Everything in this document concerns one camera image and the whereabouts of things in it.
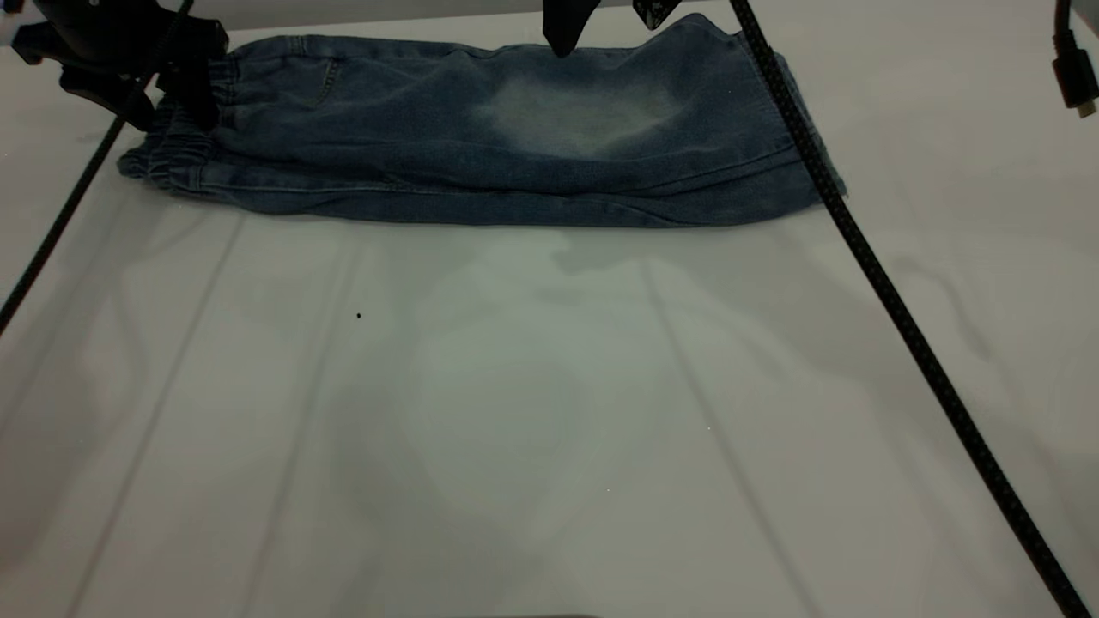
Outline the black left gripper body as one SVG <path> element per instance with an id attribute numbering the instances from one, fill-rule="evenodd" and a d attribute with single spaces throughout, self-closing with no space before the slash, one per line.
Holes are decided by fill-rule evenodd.
<path id="1" fill-rule="evenodd" d="M 43 22 L 21 25 L 13 49 L 27 65 L 45 59 L 106 75 L 135 75 L 160 63 L 219 58 L 227 32 L 157 1 L 36 1 Z"/>

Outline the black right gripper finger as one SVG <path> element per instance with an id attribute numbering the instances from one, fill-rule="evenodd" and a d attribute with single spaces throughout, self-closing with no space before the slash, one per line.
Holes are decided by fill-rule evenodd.
<path id="1" fill-rule="evenodd" d="M 576 48 L 599 5 L 599 0 L 543 1 L 543 35 L 558 58 L 566 58 Z"/>
<path id="2" fill-rule="evenodd" d="M 633 0 L 633 9 L 640 16 L 644 27 L 655 31 L 671 15 L 680 0 Z"/>

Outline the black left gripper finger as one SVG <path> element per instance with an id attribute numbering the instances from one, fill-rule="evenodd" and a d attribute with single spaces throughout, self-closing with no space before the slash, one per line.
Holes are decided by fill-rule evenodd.
<path id="1" fill-rule="evenodd" d="M 145 91 L 135 93 L 137 82 L 118 76 L 95 73 L 63 73 L 60 87 L 66 93 L 77 95 L 87 101 L 124 118 L 135 130 L 149 132 L 155 109 Z"/>
<path id="2" fill-rule="evenodd" d="M 217 126 L 219 109 L 209 80 L 209 60 L 180 60 L 160 71 L 160 91 L 189 114 L 201 130 Z"/>

